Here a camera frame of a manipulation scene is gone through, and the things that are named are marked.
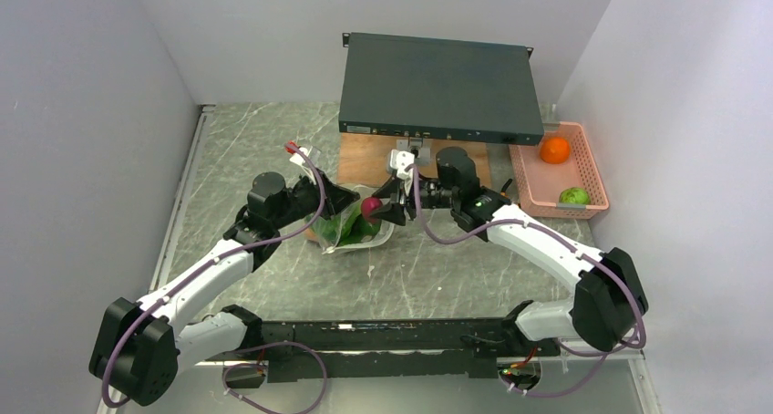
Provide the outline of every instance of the wire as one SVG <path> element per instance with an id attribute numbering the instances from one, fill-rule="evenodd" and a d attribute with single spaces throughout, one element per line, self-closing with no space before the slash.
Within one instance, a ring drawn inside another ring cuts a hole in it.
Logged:
<path id="1" fill-rule="evenodd" d="M 534 354 L 537 353 L 537 347 L 532 347 L 531 352 L 529 352 L 529 355 L 526 356 L 526 359 L 522 360 L 521 362 L 516 362 L 512 365 L 510 365 L 510 368 L 523 368 L 526 367 L 527 364 L 529 364 L 529 361 L 534 357 Z"/>
<path id="2" fill-rule="evenodd" d="M 295 343 L 293 341 L 280 341 L 277 343 L 264 344 L 258 347 L 243 348 L 241 350 L 233 350 L 231 353 L 236 353 L 236 354 L 250 353 L 250 352 L 254 352 L 255 350 L 266 349 L 271 347 L 282 347 L 282 346 L 298 347 L 309 352 L 312 355 L 312 357 L 316 359 L 317 364 L 319 364 L 319 367 L 322 369 L 322 388 L 319 390 L 319 396 L 316 397 L 316 399 L 309 406 L 309 408 L 303 409 L 295 413 L 295 414 L 307 414 L 312 410 L 314 410 L 320 404 L 320 402 L 322 402 L 322 397 L 325 395 L 325 391 L 327 390 L 327 369 L 325 368 L 325 363 L 322 361 L 322 358 L 319 356 L 319 354 L 314 352 L 309 346 L 305 346 L 300 343 Z M 259 409 L 267 414 L 281 414 L 279 412 L 268 409 L 263 405 L 258 404 L 251 398 L 247 398 L 244 395 L 237 393 L 231 387 L 228 386 L 227 378 L 229 373 L 234 371 L 236 368 L 252 368 L 252 367 L 254 367 L 254 364 L 245 362 L 245 363 L 236 364 L 234 366 L 230 366 L 226 368 L 225 371 L 222 373 L 222 386 L 225 388 L 225 392 L 227 394 L 234 396 L 238 400 L 246 403 L 247 405 L 250 405 L 253 408 Z"/>
<path id="3" fill-rule="evenodd" d="M 502 195 L 505 195 L 505 193 L 507 192 L 507 189 L 510 187 L 511 184 L 512 184 L 512 179 L 508 179 L 507 181 L 505 181 L 505 184 L 502 185 L 502 189 L 500 189 L 500 193 Z"/>
<path id="4" fill-rule="evenodd" d="M 263 357 L 265 357 L 265 349 L 261 350 L 260 355 L 258 355 L 258 360 L 257 360 L 258 367 L 257 368 L 260 371 L 263 371 L 263 369 L 264 369 Z"/>
<path id="5" fill-rule="evenodd" d="M 574 391 L 577 391 L 578 389 L 582 388 L 583 385 L 587 384 L 591 379 L 593 379 L 593 377 L 596 376 L 596 373 L 598 373 L 599 368 L 601 368 L 603 362 L 606 360 L 607 356 L 608 355 L 604 355 L 598 361 L 596 361 L 596 363 L 593 364 L 593 367 L 591 367 L 591 370 L 588 371 L 588 374 L 585 375 L 584 378 L 577 381 L 576 384 L 572 385 L 567 389 L 564 389 L 555 393 L 535 393 L 533 391 L 524 391 L 508 383 L 502 376 L 500 376 L 500 382 L 504 384 L 505 387 L 508 388 L 508 391 L 514 390 L 521 393 L 523 396 L 528 396 L 531 398 L 561 398 L 563 396 L 572 394 Z"/>
<path id="6" fill-rule="evenodd" d="M 500 379 L 512 384 L 514 387 L 530 391 L 540 383 L 542 370 L 533 363 L 531 367 L 524 368 L 506 368 L 501 371 Z"/>
<path id="7" fill-rule="evenodd" d="M 414 173 L 413 195 L 414 195 L 414 203 L 416 205 L 416 216 L 418 218 L 418 222 L 421 223 L 421 226 L 422 226 L 422 228 L 424 228 L 424 232 L 427 234 L 427 236 L 429 236 L 429 238 L 432 239 L 433 241 L 435 241 L 436 243 L 441 243 L 441 244 L 445 244 L 445 245 L 451 245 L 453 243 L 460 243 L 460 242 L 462 242 L 462 241 L 464 241 L 466 239 L 471 238 L 472 236 L 477 235 L 478 233 L 481 233 L 481 232 L 489 229 L 490 227 L 495 227 L 495 226 L 499 226 L 499 225 L 513 225 L 513 224 L 519 225 L 519 226 L 523 226 L 524 225 L 524 221 L 516 219 L 516 218 L 509 218 L 509 219 L 506 219 L 506 220 L 496 220 L 496 221 L 492 221 L 492 222 L 489 222 L 489 223 L 485 223 L 485 224 L 481 225 L 480 227 L 477 227 L 477 228 L 471 230 L 470 232 L 462 234 L 461 236 L 457 236 L 457 237 L 454 237 L 454 238 L 448 238 L 448 239 L 440 238 L 439 236 L 434 234 L 432 232 L 432 230 L 429 228 L 429 224 L 427 223 L 426 219 L 424 218 L 424 213 L 421 210 L 421 197 L 419 196 L 419 185 L 418 185 L 418 176 L 417 176 L 418 175 L 418 167 L 415 164 L 412 164 L 412 165 L 408 166 L 408 168 L 410 170 L 413 170 L 413 173 Z M 554 232 L 553 230 L 551 230 L 548 227 L 545 227 L 545 226 L 543 226 L 541 224 L 537 224 L 537 223 L 528 223 L 528 224 L 526 224 L 526 226 L 527 227 L 531 227 L 534 230 L 537 230 L 539 232 L 542 232 L 542 233 L 545 233 L 545 234 L 549 235 L 551 238 L 553 238 L 558 243 L 563 245 L 570 253 L 574 254 L 578 250 L 577 247 L 575 247 L 574 245 L 569 243 L 567 240 L 565 240 L 563 238 L 563 236 L 561 236 L 560 234 Z M 636 299 L 634 298 L 634 295 L 631 293 L 631 290 L 628 289 L 628 286 L 620 279 L 620 277 L 617 276 L 617 274 L 613 273 L 612 270 L 610 270 L 609 268 L 607 268 L 603 264 L 601 264 L 598 261 L 592 259 L 587 254 L 582 254 L 580 257 L 585 262 L 588 262 L 589 264 L 592 264 L 593 266 L 598 268 L 602 273 L 606 274 L 610 279 L 612 279 L 612 281 L 623 292 L 623 295 L 625 296 L 625 300 L 628 301 L 628 305 L 631 307 L 631 310 L 634 313 L 634 320 L 635 320 L 634 334 L 631 335 L 631 337 L 628 338 L 627 340 L 624 340 L 621 343 L 620 346 L 618 346 L 615 349 L 613 349 L 613 352 L 619 351 L 619 350 L 621 350 L 621 349 L 623 349 L 625 347 L 637 348 L 637 349 L 644 348 L 644 346 L 647 343 L 647 334 L 646 334 L 646 330 L 644 329 L 644 319 L 643 319 L 643 316 L 642 316 L 642 311 L 641 311 L 641 309 L 639 309 L 639 305 L 636 302 Z M 560 345 L 562 347 L 566 348 L 566 346 L 564 344 L 560 343 Z M 571 350 L 571 349 L 569 349 L 567 351 L 570 352 L 570 353 L 577 353 L 576 351 Z M 588 353 L 588 354 L 580 355 L 580 356 L 599 356 L 600 355 L 601 358 L 596 362 L 596 364 L 593 365 L 593 367 L 588 372 L 588 374 L 584 378 L 580 379 L 580 381 L 577 382 L 577 384 L 575 384 L 574 386 L 572 386 L 570 388 L 567 388 L 567 389 L 565 389 L 563 391 L 559 391 L 557 393 L 536 393 L 536 394 L 535 393 L 528 393 L 528 394 L 530 396 L 535 397 L 535 398 L 558 398 L 558 397 L 565 396 L 567 394 L 573 393 L 574 391 L 576 391 L 577 389 L 579 389 L 583 385 L 585 385 L 589 380 L 591 380 L 593 378 L 593 376 L 595 376 L 595 374 L 598 371 L 599 367 L 603 364 L 603 362 L 609 356 L 609 353 L 596 354 L 595 352 L 593 352 L 593 353 Z M 518 390 L 519 392 L 523 393 L 524 395 L 526 394 L 524 391 L 520 390 L 519 388 L 515 388 L 515 389 Z"/>
<path id="8" fill-rule="evenodd" d="M 139 317 L 136 320 L 134 320 L 134 322 L 131 325 L 129 325 L 129 328 L 126 329 L 126 332 L 123 333 L 118 343 L 116 343 L 116 346 L 113 348 L 113 352 L 110 354 L 110 358 L 108 359 L 108 364 L 105 366 L 105 373 L 102 375 L 102 400 L 105 402 L 105 405 L 107 405 L 109 408 L 119 408 L 123 405 L 126 405 L 126 403 L 129 402 L 129 398 L 124 398 L 119 401 L 114 401 L 113 399 L 110 398 L 110 378 L 112 377 L 113 369 L 116 366 L 116 362 L 118 361 L 121 350 L 126 345 L 127 341 L 129 341 L 129 338 L 131 338 L 131 336 L 134 335 L 134 332 L 137 330 L 139 325 L 142 324 L 143 321 L 145 321 L 154 312 L 158 311 L 162 306 L 164 306 L 166 302 L 169 301 L 170 298 L 172 298 L 177 293 L 179 293 L 183 288 L 188 286 L 191 282 L 193 282 L 193 280 L 195 280 L 205 271 L 209 270 L 214 265 L 216 265 L 217 263 L 215 262 L 215 259 L 222 260 L 227 257 L 233 256 L 237 253 L 252 250 L 254 248 L 262 247 L 265 245 L 271 245 L 273 243 L 280 243 L 285 239 L 293 238 L 303 233 L 309 227 L 311 227 L 312 223 L 314 223 L 314 221 L 316 221 L 320 217 L 320 215 L 322 215 L 322 210 L 325 208 L 325 186 L 323 185 L 322 176 L 319 175 L 319 171 L 315 167 L 312 160 L 309 159 L 308 156 L 306 156 L 298 147 L 296 147 L 291 143 L 285 144 L 284 147 L 287 148 L 288 150 L 293 151 L 295 154 L 298 154 L 301 157 L 301 159 L 303 159 L 306 162 L 306 164 L 309 165 L 309 168 L 314 174 L 314 180 L 316 181 L 317 188 L 319 188 L 319 206 L 317 207 L 316 212 L 314 212 L 314 216 L 312 216 L 307 223 L 305 223 L 303 226 L 301 226 L 300 228 L 298 228 L 292 233 L 288 233 L 284 236 L 277 236 L 275 238 L 266 239 L 264 241 L 258 241 L 257 243 L 248 243 L 246 245 L 242 245 L 241 247 L 232 248 L 231 250 L 223 254 L 220 254 L 215 258 L 210 259 L 209 261 L 206 261 L 199 268 L 193 271 L 188 277 L 182 279 L 182 281 L 180 281 L 178 284 L 172 287 L 166 296 L 154 302 L 152 305 L 148 307 L 148 309 L 145 310 L 145 312 L 140 314 Z"/>
<path id="9" fill-rule="evenodd" d="M 482 344 L 502 344 L 502 343 L 504 343 L 504 342 L 505 342 L 505 340 L 504 340 L 504 339 L 501 339 L 501 340 L 499 340 L 499 341 L 494 341 L 493 339 L 486 339 L 486 338 L 481 338 L 480 336 L 475 336 L 475 335 L 466 335 L 466 334 L 465 334 L 465 335 L 461 335 L 461 336 L 459 336 L 459 339 L 460 339 L 462 342 L 465 342 L 465 341 L 464 341 L 465 339 L 469 339 L 469 340 L 471 340 L 473 343 L 482 343 Z"/>

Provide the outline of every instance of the gray wall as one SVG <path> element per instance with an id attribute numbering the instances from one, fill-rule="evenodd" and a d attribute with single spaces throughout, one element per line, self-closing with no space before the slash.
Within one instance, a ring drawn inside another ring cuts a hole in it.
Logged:
<path id="1" fill-rule="evenodd" d="M 773 406 L 770 0 L 613 0 L 559 101 L 638 263 L 666 413 Z"/>
<path id="2" fill-rule="evenodd" d="M 346 31 L 536 47 L 555 102 L 609 0 L 142 0 L 199 103 L 338 100 Z"/>
<path id="3" fill-rule="evenodd" d="M 149 285 L 197 109 L 139 0 L 0 0 L 0 400 L 88 413 L 105 306 Z"/>

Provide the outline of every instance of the wooden board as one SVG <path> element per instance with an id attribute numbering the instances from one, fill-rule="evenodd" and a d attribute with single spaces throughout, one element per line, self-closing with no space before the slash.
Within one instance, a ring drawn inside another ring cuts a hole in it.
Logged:
<path id="1" fill-rule="evenodd" d="M 374 188 L 380 187 L 389 178 L 387 158 L 389 152 L 397 147 L 397 137 L 377 136 L 373 134 L 341 134 L 341 151 L 338 156 L 339 183 L 358 183 Z M 427 166 L 419 168 L 427 177 L 437 177 L 435 154 L 446 147 L 461 147 L 475 162 L 480 184 L 491 187 L 491 169 L 486 144 L 482 142 L 464 142 L 460 140 L 435 140 L 430 144 L 432 160 Z"/>

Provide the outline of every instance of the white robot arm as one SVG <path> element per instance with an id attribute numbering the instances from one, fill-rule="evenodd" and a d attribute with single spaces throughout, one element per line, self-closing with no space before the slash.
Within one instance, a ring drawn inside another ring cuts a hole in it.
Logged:
<path id="1" fill-rule="evenodd" d="M 294 162 L 299 162 L 296 155 Z M 393 177 L 374 194 L 389 202 L 373 212 L 374 217 L 405 225 L 405 212 L 421 221 L 420 207 L 448 208 L 461 229 L 525 256 L 574 292 L 557 302 L 521 303 L 502 319 L 502 342 L 506 341 L 510 352 L 528 352 L 537 343 L 560 337 L 581 337 L 592 347 L 608 352 L 646 312 L 644 292 L 625 252 L 613 249 L 603 253 L 576 243 L 534 220 L 498 192 L 480 187 L 474 163 L 461 149 L 438 153 L 438 179 L 415 180 L 418 173 L 412 164 L 412 154 L 393 151 Z M 341 212 L 358 198 L 355 192 L 335 186 L 320 174 L 326 194 L 322 200 L 325 216 Z M 247 198 L 234 225 L 198 263 L 137 302 L 121 298 L 108 307 L 89 362 L 92 374 L 103 378 L 118 339 L 143 312 L 151 314 L 119 352 L 109 380 L 111 386 L 143 406 L 158 399 L 178 373 L 196 363 L 264 343 L 261 319 L 236 305 L 200 323 L 191 325 L 190 321 L 225 288 L 264 263 L 278 243 L 250 250 L 244 250 L 245 245 L 276 239 L 281 227 L 313 212 L 320 197 L 308 177 L 288 189 L 282 176 L 266 172 L 255 179 Z M 440 238 L 436 241 L 449 243 Z M 218 258 L 226 253 L 231 255 Z M 205 264 L 211 266 L 194 280 L 187 280 Z M 606 270 L 619 277 L 633 295 L 635 310 L 631 300 L 605 275 Z"/>

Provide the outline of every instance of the plastic bag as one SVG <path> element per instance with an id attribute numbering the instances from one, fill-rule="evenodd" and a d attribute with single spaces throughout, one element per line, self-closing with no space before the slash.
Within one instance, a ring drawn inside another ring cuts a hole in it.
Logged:
<path id="1" fill-rule="evenodd" d="M 357 191 L 360 199 L 329 220 L 317 219 L 310 227 L 323 254 L 376 247 L 385 243 L 395 230 L 393 223 L 381 221 L 373 225 L 362 219 L 360 203 L 373 193 L 372 188 L 362 184 L 344 186 Z"/>

